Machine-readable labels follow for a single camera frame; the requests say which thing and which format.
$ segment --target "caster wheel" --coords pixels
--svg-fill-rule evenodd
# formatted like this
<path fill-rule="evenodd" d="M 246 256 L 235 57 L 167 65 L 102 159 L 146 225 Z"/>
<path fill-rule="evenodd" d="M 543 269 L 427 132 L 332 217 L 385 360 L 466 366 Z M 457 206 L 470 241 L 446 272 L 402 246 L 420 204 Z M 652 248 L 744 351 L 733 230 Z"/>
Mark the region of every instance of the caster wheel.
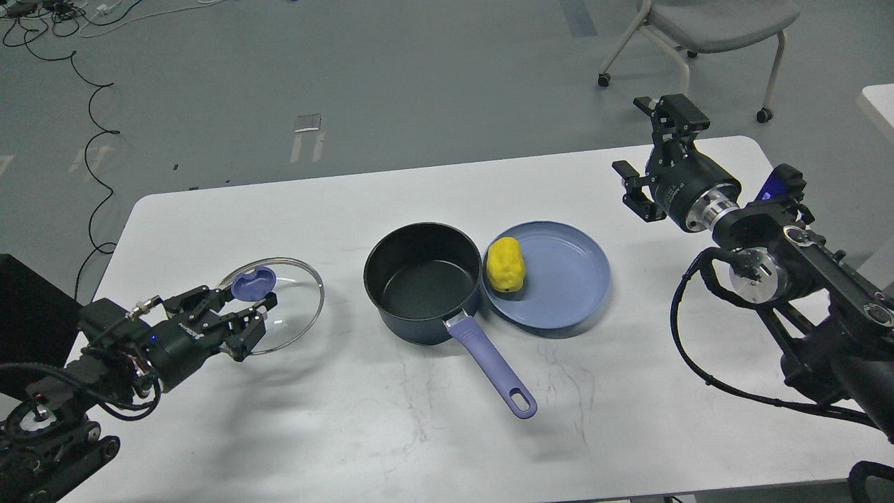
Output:
<path fill-rule="evenodd" d="M 773 118 L 773 111 L 770 108 L 761 108 L 757 113 L 757 122 L 763 124 Z"/>

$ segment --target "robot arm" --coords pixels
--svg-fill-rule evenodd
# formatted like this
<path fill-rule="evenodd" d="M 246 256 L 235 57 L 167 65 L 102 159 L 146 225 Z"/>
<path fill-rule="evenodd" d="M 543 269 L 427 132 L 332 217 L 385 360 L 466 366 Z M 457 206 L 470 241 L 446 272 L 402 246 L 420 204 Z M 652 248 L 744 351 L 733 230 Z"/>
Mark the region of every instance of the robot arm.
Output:
<path fill-rule="evenodd" d="M 894 301 L 810 230 L 814 217 L 801 202 L 803 176 L 777 166 L 756 200 L 741 208 L 739 181 L 696 148 L 697 134 L 710 121 L 692 102 L 669 95 L 634 103 L 650 116 L 654 149 L 643 176 L 627 161 L 612 164 L 623 179 L 625 204 L 646 222 L 669 216 L 685 232 L 710 230 L 720 248 L 699 255 L 688 277 L 701 270 L 712 293 L 758 314 L 782 350 L 788 386 L 852 421 L 850 411 L 831 404 L 853 398 L 870 420 L 857 422 L 877 427 L 894 443 Z M 720 286 L 712 260 L 730 265 L 735 292 Z M 813 325 L 789 302 L 823 289 L 829 317 Z M 803 337 L 792 337 L 778 314 Z"/>
<path fill-rule="evenodd" d="M 244 360 L 266 332 L 265 314 L 275 307 L 276 295 L 270 292 L 247 309 L 219 314 L 232 300 L 229 287 L 207 286 L 163 302 L 154 297 L 133 311 L 100 299 L 81 310 L 79 329 L 89 344 L 64 369 L 0 365 L 2 372 L 46 375 L 26 387 L 30 400 L 0 424 L 0 503 L 57 501 L 117 455 L 120 440 L 101 439 L 99 423 L 86 415 L 94 405 L 125 421 L 142 419 L 163 392 L 208 357 L 226 352 L 237 362 Z M 150 327 L 139 319 L 159 304 L 167 320 Z"/>

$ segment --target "black cable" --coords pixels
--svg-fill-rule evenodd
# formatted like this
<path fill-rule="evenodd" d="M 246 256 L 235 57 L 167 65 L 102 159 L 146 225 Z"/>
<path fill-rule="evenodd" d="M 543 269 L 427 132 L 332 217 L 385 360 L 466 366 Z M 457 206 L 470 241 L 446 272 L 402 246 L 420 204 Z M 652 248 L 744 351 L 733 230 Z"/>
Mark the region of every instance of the black cable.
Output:
<path fill-rule="evenodd" d="M 46 29 L 40 32 L 40 35 L 43 35 L 43 34 L 46 33 L 48 30 L 50 30 L 50 28 L 49 28 L 49 25 L 46 24 L 46 21 L 44 21 L 43 19 L 41 19 L 41 22 L 43 22 L 44 25 L 46 26 Z M 97 215 L 99 209 L 102 208 L 102 206 L 103 206 L 104 204 L 106 204 L 110 199 L 112 199 L 112 196 L 114 196 L 114 189 L 113 189 L 111 186 L 109 186 L 107 183 L 105 183 L 105 182 L 103 182 L 102 180 L 100 180 L 99 177 L 96 175 L 96 173 L 93 172 L 93 169 L 90 167 L 90 162 L 89 162 L 89 160 L 88 160 L 88 156 L 87 156 L 87 154 L 88 154 L 88 152 L 89 152 L 89 150 L 90 150 L 90 145 L 93 143 L 93 141 L 94 141 L 96 138 L 99 138 L 100 136 L 102 136 L 102 135 L 104 135 L 104 134 L 121 134 L 120 131 L 117 131 L 117 130 L 110 130 L 110 129 L 105 128 L 105 127 L 104 127 L 103 125 L 101 125 L 101 124 L 97 121 L 97 119 L 93 116 L 93 99 L 96 97 L 97 93 L 98 93 L 100 90 L 103 90 L 103 89 L 105 89 L 105 88 L 112 87 L 112 86 L 114 85 L 114 82 L 109 82 L 109 83 L 107 83 L 107 84 L 97 84 L 97 83 L 95 83 L 95 82 L 93 82 L 93 81 L 87 79 L 86 77 L 84 77 L 84 75 L 81 74 L 81 72 L 78 70 L 78 67 L 74 64 L 74 56 L 75 56 L 76 54 L 78 54 L 78 51 L 72 51 L 71 54 L 69 54 L 69 55 L 67 55 L 67 56 L 63 56 L 63 57 L 43 57 L 42 55 L 38 55 L 37 53 L 34 52 L 34 50 L 31 49 L 31 47 L 29 46 L 29 43 L 32 42 L 33 40 L 35 40 L 35 39 L 36 39 L 37 37 L 39 37 L 40 35 L 37 35 L 36 37 L 32 38 L 31 40 L 28 40 L 28 39 L 27 39 L 27 32 L 28 32 L 29 30 L 27 30 L 27 29 L 24 29 L 24 30 L 26 30 L 26 33 L 25 33 L 25 35 L 23 35 L 23 37 L 22 37 L 23 42 L 22 42 L 20 45 L 17 45 L 17 46 L 11 46 L 11 45 L 9 45 L 9 44 L 6 44 L 5 39 L 6 39 L 6 35 L 9 34 L 9 30 L 6 32 L 6 35 L 4 35 L 4 45 L 6 45 L 6 46 L 8 46 L 8 47 L 20 47 L 20 46 L 25 46 L 25 48 L 28 50 L 28 52 L 31 53 L 31 55 L 33 55 L 34 57 L 36 57 L 37 59 L 39 59 L 39 60 L 41 60 L 41 61 L 64 61 L 64 60 L 67 59 L 67 60 L 69 61 L 69 63 L 71 63 L 71 65 L 72 65 L 72 69 L 73 69 L 74 72 L 78 75 L 78 77 L 80 77 L 80 79 L 81 79 L 82 81 L 85 81 L 87 84 L 89 84 L 89 85 L 91 85 L 91 86 L 93 86 L 93 87 L 96 88 L 96 89 L 93 91 L 93 94 L 90 95 L 90 99 L 89 99 L 88 102 L 87 102 L 87 114 L 88 114 L 89 117 L 90 117 L 90 121 L 91 121 L 97 128 L 99 128 L 101 131 L 98 132 L 97 134 L 94 134 L 89 140 L 87 140 L 87 144 L 84 146 L 84 166 L 87 168 L 87 172 L 90 174 L 90 176 L 91 176 L 97 183 L 99 183 L 100 185 L 102 185 L 103 187 L 105 187 L 105 188 L 109 191 L 109 193 L 105 196 L 105 198 L 104 198 L 102 201 L 99 202 L 99 204 L 96 205 L 95 208 L 93 208 L 93 211 L 90 213 L 90 218 L 89 218 L 88 223 L 87 223 L 87 235 L 88 235 L 88 238 L 89 238 L 89 240 L 90 240 L 90 245 L 93 246 L 93 250 L 90 251 L 90 253 L 88 254 L 87 258 L 84 259 L 84 261 L 80 264 L 80 268 L 78 268 L 78 274 L 77 274 L 77 276 L 75 277 L 75 280 L 74 280 L 74 295 L 73 295 L 73 298 L 74 298 L 75 301 L 77 301 L 77 300 L 78 300 L 78 292 L 79 292 L 79 290 L 80 290 L 80 277 L 81 277 L 81 275 L 82 275 L 83 272 L 84 272 L 84 268 L 87 267 L 87 263 L 89 262 L 89 260 L 90 260 L 90 259 L 93 257 L 93 255 L 96 254 L 96 253 L 100 253 L 100 254 L 102 254 L 102 255 L 111 255 L 112 253 L 114 253 L 114 247 L 117 245 L 117 243 L 112 242 L 112 241 L 107 241 L 107 242 L 105 242 L 105 243 L 97 244 L 97 240 L 94 239 L 94 237 L 93 237 L 93 220 L 94 220 L 94 218 L 96 217 L 96 215 Z M 113 248 L 112 248 L 111 250 L 106 249 L 106 248 L 109 247 L 109 246 L 112 246 Z"/>
<path fill-rule="evenodd" d="M 139 413 L 136 415 L 127 415 L 127 414 L 119 413 L 118 411 L 114 410 L 112 407 L 108 406 L 107 404 L 105 404 L 103 402 L 100 402 L 98 405 L 104 411 L 108 412 L 113 417 L 120 419 L 122 421 L 139 421 L 140 419 L 143 419 L 146 416 L 153 413 L 153 411 L 156 410 L 156 407 L 158 407 L 158 404 L 160 404 L 162 401 L 162 387 L 161 387 L 161 384 L 158 383 L 158 378 L 155 378 L 152 380 L 152 394 L 153 394 L 152 401 L 149 402 L 148 404 L 143 404 L 143 405 L 148 405 L 146 407 L 146 410 L 143 411 L 142 413 Z"/>
<path fill-rule="evenodd" d="M 679 305 L 683 300 L 683 293 L 686 291 L 686 284 L 689 282 L 690 279 L 692 279 L 692 276 L 694 276 L 695 273 L 702 266 L 706 264 L 707 267 L 711 267 L 711 257 L 716 253 L 717 250 L 719 249 L 709 248 L 707 250 L 701 251 L 698 254 L 696 259 L 693 260 L 692 264 L 689 266 L 689 269 L 687 269 L 686 273 L 683 274 L 683 278 L 677 286 L 677 290 L 676 292 L 674 292 L 673 295 L 673 300 L 670 303 L 670 334 L 673 337 L 673 342 L 674 345 L 676 345 L 677 347 L 679 355 L 683 358 L 683 361 L 686 362 L 686 365 L 688 365 L 689 369 L 695 372 L 698 377 L 702 378 L 704 380 L 704 384 L 708 386 L 714 386 L 715 388 L 729 393 L 733 396 L 747 398 L 749 400 L 753 400 L 762 404 L 787 408 L 790 410 L 798 411 L 800 413 L 808 413 L 811 415 L 829 417 L 832 419 L 840 419 L 842 421 L 855 422 L 858 424 L 863 424 L 864 426 L 878 429 L 875 423 L 873 423 L 873 421 L 869 419 L 868 415 L 845 407 L 789 402 L 780 400 L 778 398 L 769 398 L 767 396 L 755 395 L 753 393 L 748 393 L 741 389 L 734 388 L 703 370 L 689 357 L 689 355 L 686 353 L 686 350 L 683 348 L 683 343 L 680 341 L 679 337 Z"/>
<path fill-rule="evenodd" d="M 43 363 L 0 363 L 0 372 L 3 372 L 3 371 L 34 371 L 34 372 L 41 373 L 45 376 L 52 377 L 53 379 L 59 380 L 63 384 L 67 384 L 75 391 L 82 392 L 85 395 L 93 398 L 94 400 L 97 401 L 97 404 L 100 407 L 103 407 L 104 410 L 109 405 L 114 405 L 115 407 L 118 407 L 119 409 L 135 411 L 135 412 L 136 411 L 147 411 L 150 409 L 154 410 L 157 406 L 156 402 L 161 400 L 161 394 L 159 393 L 158 396 L 155 397 L 151 403 L 134 405 L 134 404 L 126 404 L 124 402 L 119 402 L 118 400 L 115 400 L 114 398 L 111 398 L 108 396 L 103 396 L 103 395 L 97 393 L 95 390 L 90 389 L 89 384 L 72 376 L 65 370 L 53 367 L 51 365 L 45 365 Z M 155 389 L 156 385 L 158 385 L 158 379 L 154 379 L 153 389 Z"/>
<path fill-rule="evenodd" d="M 130 321 L 130 319 L 128 319 L 127 317 L 121 317 L 121 318 L 118 319 L 115 323 L 109 325 L 108 327 L 105 328 L 105 330 L 103 330 L 102 332 L 100 332 L 99 335 L 98 335 L 96 338 L 94 338 L 92 341 L 90 341 L 90 344 L 91 344 L 91 345 L 98 345 L 98 344 L 99 344 L 99 341 L 103 340 L 106 336 L 108 336 L 109 334 L 111 334 L 112 332 L 114 332 L 114 331 L 115 331 L 116 329 L 118 329 L 121 325 L 123 325 L 124 323 L 127 323 L 128 321 Z"/>
<path fill-rule="evenodd" d="M 110 24 L 115 24 L 115 23 L 117 23 L 118 21 L 124 19 L 124 17 L 127 16 L 127 13 L 129 13 L 129 12 L 131 11 L 131 9 L 133 9 L 134 7 L 136 7 L 137 5 L 139 5 L 139 3 L 142 2 L 142 1 L 143 1 L 143 0 L 137 0 L 136 2 L 134 2 L 133 5 L 131 5 L 130 7 L 127 8 L 126 11 L 124 11 L 124 14 L 122 14 L 121 17 L 119 17 L 118 19 L 116 19 L 116 20 L 114 20 L 114 21 L 109 21 L 109 22 L 93 22 L 90 18 L 85 17 L 84 19 L 86 19 L 87 22 L 90 23 L 90 24 L 92 24 L 93 26 L 108 26 L 108 25 L 110 25 Z"/>
<path fill-rule="evenodd" d="M 4 33 L 4 35 L 3 35 L 3 45 L 4 45 L 4 46 L 7 46 L 7 47 L 22 47 L 22 46 L 27 46 L 27 45 L 30 44 L 31 42 L 33 42 L 33 41 L 37 40 L 38 38 L 40 38 L 44 33 L 47 33 L 48 31 L 50 31 L 50 25 L 46 24 L 46 21 L 44 21 L 42 18 L 38 18 L 38 19 L 40 19 L 40 22 L 44 23 L 45 28 L 44 28 L 43 31 L 40 31 L 40 30 L 34 30 L 33 28 L 25 28 L 24 26 L 21 26 L 21 19 L 19 19 L 19 18 L 15 18 L 15 21 L 13 21 L 13 24 L 10 25 L 9 30 L 7 30 L 6 33 Z M 20 43 L 20 44 L 8 44 L 8 43 L 6 43 L 6 37 L 9 36 L 10 32 L 13 31 L 13 28 L 15 28 L 16 26 L 18 26 L 19 28 L 25 30 L 25 33 L 22 34 L 22 37 L 21 37 L 22 40 L 23 40 L 23 42 Z M 34 31 L 40 31 L 40 33 L 37 34 L 37 35 L 35 35 L 34 38 L 32 38 L 31 40 L 28 40 L 28 34 L 31 33 L 31 32 L 34 32 Z"/>
<path fill-rule="evenodd" d="M 72 2 L 68 2 L 66 4 L 57 4 L 54 6 L 53 15 L 50 17 L 50 20 L 53 22 L 53 28 L 51 29 L 51 31 L 59 38 L 70 37 L 80 30 L 80 22 L 78 22 L 78 18 L 80 17 L 87 17 L 87 11 L 81 9 L 80 7 L 75 7 Z M 56 26 L 66 21 L 74 21 L 75 28 L 70 33 L 60 35 L 56 32 Z"/>

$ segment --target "chair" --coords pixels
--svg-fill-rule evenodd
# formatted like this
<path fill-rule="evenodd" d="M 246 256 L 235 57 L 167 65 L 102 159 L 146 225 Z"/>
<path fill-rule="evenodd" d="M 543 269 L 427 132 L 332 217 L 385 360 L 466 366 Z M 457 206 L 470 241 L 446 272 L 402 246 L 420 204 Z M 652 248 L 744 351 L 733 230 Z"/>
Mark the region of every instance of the chair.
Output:
<path fill-rule="evenodd" d="M 776 59 L 757 122 L 765 123 L 773 118 L 770 105 L 785 48 L 785 28 L 800 14 L 796 5 L 789 0 L 637 0 L 637 4 L 637 17 L 599 68 L 597 84 L 600 87 L 608 87 L 611 81 L 609 66 L 635 31 L 652 40 L 677 62 L 682 72 L 680 87 L 683 94 L 689 89 L 689 66 L 678 51 L 685 49 L 690 58 L 695 58 L 699 54 L 748 47 L 776 35 L 779 41 Z M 659 32 L 679 45 L 672 47 L 659 36 Z"/>

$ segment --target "metal rim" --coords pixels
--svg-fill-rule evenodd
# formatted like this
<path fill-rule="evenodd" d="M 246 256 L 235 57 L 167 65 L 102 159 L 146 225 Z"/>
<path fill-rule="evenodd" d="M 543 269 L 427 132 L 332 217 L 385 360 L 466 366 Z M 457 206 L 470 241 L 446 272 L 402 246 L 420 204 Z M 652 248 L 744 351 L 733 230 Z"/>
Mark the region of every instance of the metal rim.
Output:
<path fill-rule="evenodd" d="M 269 354 L 274 351 L 279 351 L 279 350 L 283 349 L 285 346 L 290 345 L 293 342 L 297 341 L 308 330 L 310 330 L 311 327 L 314 326 L 314 323 L 316 323 L 316 319 L 319 318 L 320 313 L 323 312 L 323 302 L 325 299 L 325 290 L 323 288 L 323 279 L 320 277 L 320 274 L 318 272 L 316 272 L 316 269 L 314 269 L 310 264 L 308 264 L 302 260 L 298 260 L 298 259 L 291 259 L 289 257 L 271 257 L 269 259 L 255 260 L 254 262 L 245 264 L 244 266 L 241 266 L 238 269 L 235 269 L 230 274 L 226 275 L 217 284 L 217 288 L 226 288 L 227 286 L 229 286 L 232 283 L 233 279 L 236 278 L 236 275 L 240 274 L 242 271 L 244 271 L 246 269 L 253 269 L 256 267 L 260 267 L 260 266 L 277 265 L 277 264 L 287 265 L 287 266 L 295 266 L 297 268 L 304 269 L 305 271 L 307 271 L 307 273 L 309 273 L 310 276 L 312 276 L 316 280 L 316 286 L 317 286 L 317 288 L 319 288 L 319 291 L 320 291 L 320 303 L 316 307 L 316 313 L 314 314 L 314 317 L 310 319 L 310 322 L 307 324 L 306 327 L 304 327 L 301 331 L 298 332 L 297 336 L 293 337 L 291 340 L 289 340 L 287 342 L 284 342 L 284 343 L 278 345 L 277 347 L 265 349 L 262 351 L 252 351 L 251 353 L 249 353 L 249 355 L 252 355 L 252 356 L 259 356 L 261 354 Z"/>

